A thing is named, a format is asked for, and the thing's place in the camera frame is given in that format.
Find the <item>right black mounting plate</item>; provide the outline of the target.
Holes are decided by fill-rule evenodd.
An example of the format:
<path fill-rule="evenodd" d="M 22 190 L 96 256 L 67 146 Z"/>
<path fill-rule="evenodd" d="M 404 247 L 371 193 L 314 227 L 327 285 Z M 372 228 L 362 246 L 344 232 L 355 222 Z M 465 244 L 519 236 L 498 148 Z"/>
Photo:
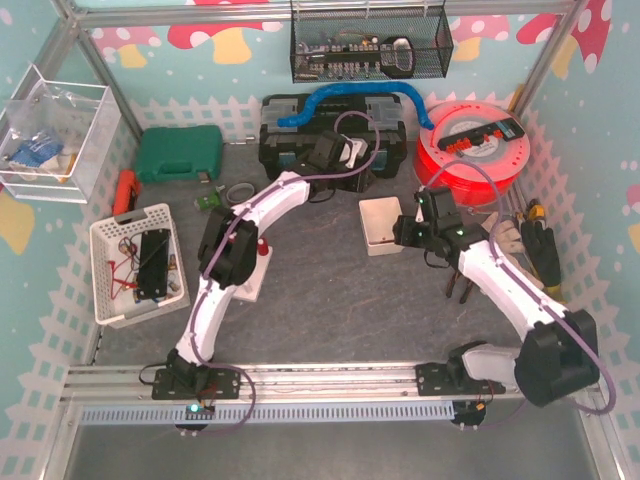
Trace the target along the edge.
<path fill-rule="evenodd" d="M 418 364 L 414 367 L 414 372 L 420 396 L 483 396 L 506 392 L 506 388 L 500 383 L 472 379 L 463 364 L 456 360 Z"/>

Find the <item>blue white cloth glove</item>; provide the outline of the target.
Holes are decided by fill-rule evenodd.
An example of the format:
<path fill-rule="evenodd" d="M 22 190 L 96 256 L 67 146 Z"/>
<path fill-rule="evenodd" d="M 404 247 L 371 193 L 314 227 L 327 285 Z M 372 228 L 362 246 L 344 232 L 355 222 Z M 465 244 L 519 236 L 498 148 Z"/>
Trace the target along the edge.
<path fill-rule="evenodd" d="M 59 167 L 58 155 L 64 144 L 55 132 L 41 131 L 20 143 L 10 156 L 14 165 L 33 169 L 55 169 Z"/>

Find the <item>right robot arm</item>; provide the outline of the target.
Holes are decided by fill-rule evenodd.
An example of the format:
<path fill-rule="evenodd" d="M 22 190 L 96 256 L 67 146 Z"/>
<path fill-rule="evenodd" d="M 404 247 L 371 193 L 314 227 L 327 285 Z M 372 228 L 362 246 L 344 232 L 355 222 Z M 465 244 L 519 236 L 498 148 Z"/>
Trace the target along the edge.
<path fill-rule="evenodd" d="M 601 377 L 594 319 L 570 311 L 518 271 L 484 228 L 465 224 L 446 187 L 422 188 L 415 215 L 401 215 L 394 241 L 423 250 L 477 286 L 505 315 L 522 344 L 518 349 L 475 343 L 458 348 L 448 368 L 454 380 L 515 387 L 537 407 L 546 406 Z"/>

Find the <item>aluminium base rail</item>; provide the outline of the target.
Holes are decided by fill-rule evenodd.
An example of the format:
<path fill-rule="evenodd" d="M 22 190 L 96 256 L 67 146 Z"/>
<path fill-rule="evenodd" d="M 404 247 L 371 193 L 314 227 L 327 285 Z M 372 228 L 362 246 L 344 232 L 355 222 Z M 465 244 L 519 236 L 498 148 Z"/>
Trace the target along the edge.
<path fill-rule="evenodd" d="M 177 381 L 155 378 L 157 366 L 81 366 L 69 370 L 61 400 L 86 405 L 186 404 L 212 399 L 218 405 L 275 403 L 337 403 L 461 400 L 521 400 L 514 388 L 477 387 L 468 394 L 439 386 L 430 396 L 424 376 L 413 362 L 248 364 L 241 367 L 253 380 L 210 380 L 202 393 L 191 393 Z"/>

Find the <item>black board in basket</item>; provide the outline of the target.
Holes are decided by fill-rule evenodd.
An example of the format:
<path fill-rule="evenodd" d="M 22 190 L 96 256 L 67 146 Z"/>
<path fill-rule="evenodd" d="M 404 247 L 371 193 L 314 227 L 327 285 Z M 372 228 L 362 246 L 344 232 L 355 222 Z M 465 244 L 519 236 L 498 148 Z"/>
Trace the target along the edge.
<path fill-rule="evenodd" d="M 167 293 L 170 231 L 148 230 L 142 234 L 136 295 L 139 300 L 157 300 Z"/>

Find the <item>white perforated basket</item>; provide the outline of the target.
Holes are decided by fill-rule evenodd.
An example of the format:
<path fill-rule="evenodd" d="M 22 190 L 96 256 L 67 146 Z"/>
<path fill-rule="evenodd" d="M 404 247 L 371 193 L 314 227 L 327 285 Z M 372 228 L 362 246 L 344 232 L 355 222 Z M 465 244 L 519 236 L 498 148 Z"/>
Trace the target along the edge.
<path fill-rule="evenodd" d="M 167 293 L 157 300 L 139 300 L 136 281 L 141 237 L 155 229 L 170 231 Z M 99 325 L 124 328 L 190 305 L 177 230 L 167 204 L 94 223 L 90 253 L 94 314 Z"/>

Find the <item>white work glove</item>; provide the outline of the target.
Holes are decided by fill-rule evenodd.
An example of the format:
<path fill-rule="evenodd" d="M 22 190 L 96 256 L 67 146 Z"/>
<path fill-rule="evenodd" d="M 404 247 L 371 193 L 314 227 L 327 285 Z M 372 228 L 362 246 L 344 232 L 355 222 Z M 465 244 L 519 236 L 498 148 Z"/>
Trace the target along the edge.
<path fill-rule="evenodd" d="M 495 240 L 501 252 L 511 265 L 523 274 L 536 288 L 543 289 L 542 282 L 530 271 L 521 234 L 512 219 L 498 221 L 497 212 L 492 212 L 482 223 L 483 229 L 489 233 L 497 225 Z"/>

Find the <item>orange handled tool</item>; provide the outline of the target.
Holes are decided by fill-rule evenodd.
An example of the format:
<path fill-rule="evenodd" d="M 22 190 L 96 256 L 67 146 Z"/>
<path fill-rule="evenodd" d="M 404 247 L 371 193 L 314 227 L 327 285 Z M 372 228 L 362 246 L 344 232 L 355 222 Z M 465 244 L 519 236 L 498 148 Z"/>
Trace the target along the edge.
<path fill-rule="evenodd" d="M 118 216 L 133 211 L 139 193 L 140 182 L 135 172 L 131 169 L 122 170 L 118 177 L 112 215 Z"/>

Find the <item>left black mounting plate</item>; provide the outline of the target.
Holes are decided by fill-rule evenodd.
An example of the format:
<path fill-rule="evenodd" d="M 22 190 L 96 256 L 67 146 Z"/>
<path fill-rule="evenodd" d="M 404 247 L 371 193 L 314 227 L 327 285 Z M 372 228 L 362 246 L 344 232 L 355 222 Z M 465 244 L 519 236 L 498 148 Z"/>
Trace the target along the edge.
<path fill-rule="evenodd" d="M 240 374 L 229 369 L 205 369 L 180 379 L 169 369 L 158 370 L 152 383 L 153 400 L 235 400 L 239 398 Z"/>

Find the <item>white peg base plate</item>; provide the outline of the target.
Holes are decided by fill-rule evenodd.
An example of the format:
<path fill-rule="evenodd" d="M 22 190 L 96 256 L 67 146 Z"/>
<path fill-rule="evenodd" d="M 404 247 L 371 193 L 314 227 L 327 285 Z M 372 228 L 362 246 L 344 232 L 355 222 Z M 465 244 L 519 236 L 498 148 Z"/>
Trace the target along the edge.
<path fill-rule="evenodd" d="M 273 248 L 269 246 L 266 255 L 259 255 L 257 257 L 256 267 L 253 273 L 244 284 L 237 288 L 233 295 L 234 299 L 245 302 L 257 301 L 272 255 Z"/>

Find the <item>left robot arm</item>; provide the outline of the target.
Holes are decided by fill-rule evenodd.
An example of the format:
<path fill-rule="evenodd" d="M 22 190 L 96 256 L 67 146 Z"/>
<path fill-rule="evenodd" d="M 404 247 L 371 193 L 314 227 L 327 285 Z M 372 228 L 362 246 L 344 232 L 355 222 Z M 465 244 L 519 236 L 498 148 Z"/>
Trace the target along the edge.
<path fill-rule="evenodd" d="M 262 234 L 333 182 L 366 171 L 379 149 L 379 133 L 370 147 L 364 140 L 325 131 L 305 159 L 288 165 L 269 186 L 241 204 L 211 212 L 198 251 L 197 297 L 185 331 L 167 357 L 169 374 L 194 391 L 203 387 L 208 372 L 218 367 L 212 358 L 228 305 L 257 266 Z"/>

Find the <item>clear acrylic wall box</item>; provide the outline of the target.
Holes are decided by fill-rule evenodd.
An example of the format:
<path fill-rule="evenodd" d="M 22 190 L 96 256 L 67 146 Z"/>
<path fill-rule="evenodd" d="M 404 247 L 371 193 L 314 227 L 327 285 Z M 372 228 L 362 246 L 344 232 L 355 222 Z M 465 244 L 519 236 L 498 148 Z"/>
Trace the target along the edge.
<path fill-rule="evenodd" d="M 47 80 L 32 65 L 5 103 L 1 186 L 17 200 L 86 204 L 121 113 L 108 86 Z"/>

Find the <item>black work glove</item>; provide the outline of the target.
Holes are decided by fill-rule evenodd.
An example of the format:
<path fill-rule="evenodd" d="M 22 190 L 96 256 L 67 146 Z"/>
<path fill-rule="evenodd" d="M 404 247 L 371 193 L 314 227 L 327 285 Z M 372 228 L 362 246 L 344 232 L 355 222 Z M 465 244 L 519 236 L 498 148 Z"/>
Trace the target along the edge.
<path fill-rule="evenodd" d="M 527 220 L 521 225 L 525 252 L 539 280 L 545 287 L 561 283 L 561 267 L 553 230 L 540 221 Z"/>

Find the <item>green plastic case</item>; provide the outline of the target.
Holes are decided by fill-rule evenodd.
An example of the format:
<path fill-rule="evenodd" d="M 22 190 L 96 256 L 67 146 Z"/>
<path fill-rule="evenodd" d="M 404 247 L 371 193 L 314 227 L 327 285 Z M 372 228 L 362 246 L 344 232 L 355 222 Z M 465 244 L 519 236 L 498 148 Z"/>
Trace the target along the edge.
<path fill-rule="evenodd" d="M 221 171 L 224 140 L 216 125 L 147 129 L 134 161 L 141 183 L 215 180 Z"/>

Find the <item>white spring box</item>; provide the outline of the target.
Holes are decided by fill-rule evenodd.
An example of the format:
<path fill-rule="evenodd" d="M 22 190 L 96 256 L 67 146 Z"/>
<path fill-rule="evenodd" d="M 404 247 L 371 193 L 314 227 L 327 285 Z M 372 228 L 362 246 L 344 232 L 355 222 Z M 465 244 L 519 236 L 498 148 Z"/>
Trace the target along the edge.
<path fill-rule="evenodd" d="M 370 257 L 400 253 L 404 247 L 395 243 L 393 226 L 401 215 L 395 196 L 359 201 L 362 231 Z"/>

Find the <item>brown tape roll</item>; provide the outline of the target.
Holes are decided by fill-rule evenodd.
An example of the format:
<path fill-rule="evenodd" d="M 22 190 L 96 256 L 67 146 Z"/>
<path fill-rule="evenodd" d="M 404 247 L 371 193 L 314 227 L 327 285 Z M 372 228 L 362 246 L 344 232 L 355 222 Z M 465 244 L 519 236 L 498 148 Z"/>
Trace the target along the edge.
<path fill-rule="evenodd" d="M 226 190 L 225 198 L 230 205 L 246 202 L 255 195 L 255 187 L 249 182 L 240 182 Z"/>

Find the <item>black mounting plate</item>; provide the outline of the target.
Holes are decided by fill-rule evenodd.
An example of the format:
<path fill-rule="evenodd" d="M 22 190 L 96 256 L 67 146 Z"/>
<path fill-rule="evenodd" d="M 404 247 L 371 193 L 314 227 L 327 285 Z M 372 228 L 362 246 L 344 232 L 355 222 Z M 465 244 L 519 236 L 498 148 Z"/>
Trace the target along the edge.
<path fill-rule="evenodd" d="M 235 400 L 239 398 L 240 374 L 229 369 L 205 369 L 180 379 L 169 369 L 158 370 L 152 383 L 153 400 Z"/>
<path fill-rule="evenodd" d="M 463 364 L 456 360 L 418 364 L 414 367 L 414 372 L 420 396 L 483 396 L 506 392 L 506 388 L 500 383 L 472 379 Z"/>

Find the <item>red filament spool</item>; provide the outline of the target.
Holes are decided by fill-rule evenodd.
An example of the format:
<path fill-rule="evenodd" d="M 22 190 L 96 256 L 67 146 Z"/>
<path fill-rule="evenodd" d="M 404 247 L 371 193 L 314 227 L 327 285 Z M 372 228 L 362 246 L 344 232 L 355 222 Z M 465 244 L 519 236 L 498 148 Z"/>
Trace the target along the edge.
<path fill-rule="evenodd" d="M 449 101 L 434 107 L 429 117 L 434 128 L 420 130 L 413 160 L 415 174 L 425 185 L 445 166 L 447 170 L 438 175 L 434 185 L 450 188 L 459 205 L 476 207 L 493 202 L 496 196 L 483 175 L 488 174 L 499 193 L 505 194 L 529 160 L 526 133 L 510 142 L 491 137 L 481 146 L 453 154 L 438 149 L 439 139 L 480 125 L 504 118 L 520 124 L 513 114 L 498 106 L 475 100 Z"/>

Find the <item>black red terminal strip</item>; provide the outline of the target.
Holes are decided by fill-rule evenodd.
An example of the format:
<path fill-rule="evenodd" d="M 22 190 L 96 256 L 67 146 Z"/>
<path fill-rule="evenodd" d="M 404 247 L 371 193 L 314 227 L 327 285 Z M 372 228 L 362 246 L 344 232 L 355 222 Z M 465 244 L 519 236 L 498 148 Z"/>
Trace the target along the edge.
<path fill-rule="evenodd" d="M 453 154 L 481 146 L 491 137 L 510 142 L 522 138 L 524 134 L 524 129 L 516 120 L 504 118 L 441 138 L 437 147 L 441 151 Z"/>

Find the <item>green small motor part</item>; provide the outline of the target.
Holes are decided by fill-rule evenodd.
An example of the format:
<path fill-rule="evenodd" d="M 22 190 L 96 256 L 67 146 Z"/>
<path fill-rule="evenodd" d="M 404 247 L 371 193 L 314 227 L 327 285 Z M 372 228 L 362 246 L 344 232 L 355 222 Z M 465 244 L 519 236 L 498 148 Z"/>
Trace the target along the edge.
<path fill-rule="evenodd" d="M 223 187 L 214 187 L 207 194 L 199 196 L 195 199 L 194 205 L 199 211 L 208 211 L 222 205 L 220 192 Z"/>

